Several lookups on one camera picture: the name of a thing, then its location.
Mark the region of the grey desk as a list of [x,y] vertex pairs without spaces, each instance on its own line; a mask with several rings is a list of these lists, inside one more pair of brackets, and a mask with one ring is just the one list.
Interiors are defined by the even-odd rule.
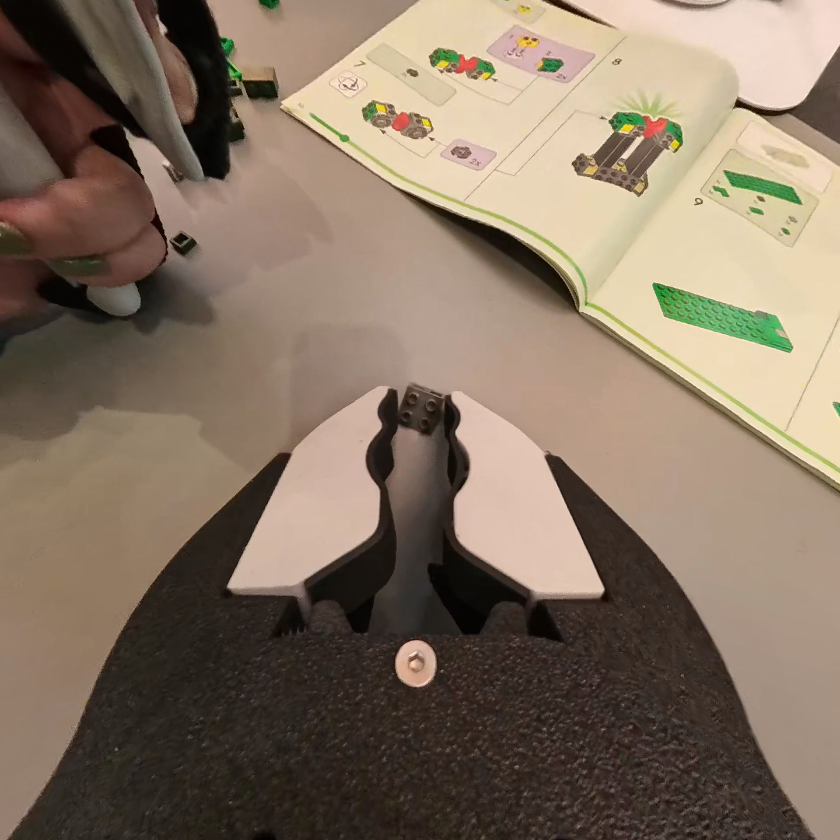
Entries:
[[223,183],[136,154],[174,255],[141,316],[2,354],[2,838],[169,560],[377,385],[460,390],[565,462],[668,566],[777,779],[838,838],[838,493],[585,321],[516,241],[240,100]]

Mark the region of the small dark grey brick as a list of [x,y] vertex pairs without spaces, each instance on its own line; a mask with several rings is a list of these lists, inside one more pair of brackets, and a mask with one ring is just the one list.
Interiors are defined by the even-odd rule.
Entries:
[[431,435],[445,415],[446,394],[409,383],[397,412],[401,426]]

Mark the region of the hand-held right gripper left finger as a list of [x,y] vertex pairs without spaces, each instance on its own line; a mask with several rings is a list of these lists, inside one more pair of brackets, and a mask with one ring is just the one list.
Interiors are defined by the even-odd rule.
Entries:
[[304,620],[334,602],[358,634],[396,567],[386,481],[398,427],[394,388],[377,386],[302,439],[231,574],[231,595],[286,596]]

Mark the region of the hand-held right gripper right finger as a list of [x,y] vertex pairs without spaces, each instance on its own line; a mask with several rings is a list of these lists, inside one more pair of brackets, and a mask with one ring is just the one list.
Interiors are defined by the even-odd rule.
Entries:
[[599,602],[606,593],[550,454],[462,391],[446,398],[450,490],[435,592],[462,634],[476,635],[500,605],[527,633],[558,636],[548,605]]

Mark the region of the white stand with flat base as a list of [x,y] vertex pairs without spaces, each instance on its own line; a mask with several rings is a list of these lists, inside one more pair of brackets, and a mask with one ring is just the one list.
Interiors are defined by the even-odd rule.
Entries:
[[615,28],[713,51],[739,78],[739,98],[782,112],[800,105],[838,51],[838,1],[569,1]]

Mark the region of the open brick instruction booklet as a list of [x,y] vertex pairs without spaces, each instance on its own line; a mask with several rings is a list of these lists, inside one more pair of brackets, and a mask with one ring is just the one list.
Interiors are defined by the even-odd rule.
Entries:
[[551,3],[416,2],[281,108],[838,488],[838,165],[738,87]]

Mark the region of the person's left hand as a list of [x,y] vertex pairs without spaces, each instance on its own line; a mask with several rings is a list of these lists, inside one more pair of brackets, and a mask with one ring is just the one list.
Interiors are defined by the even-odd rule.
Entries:
[[46,303],[49,275],[120,287],[164,260],[154,199],[132,165],[101,145],[124,140],[121,127],[46,66],[2,58],[2,83],[65,178],[29,197],[2,201],[1,318],[21,319]]

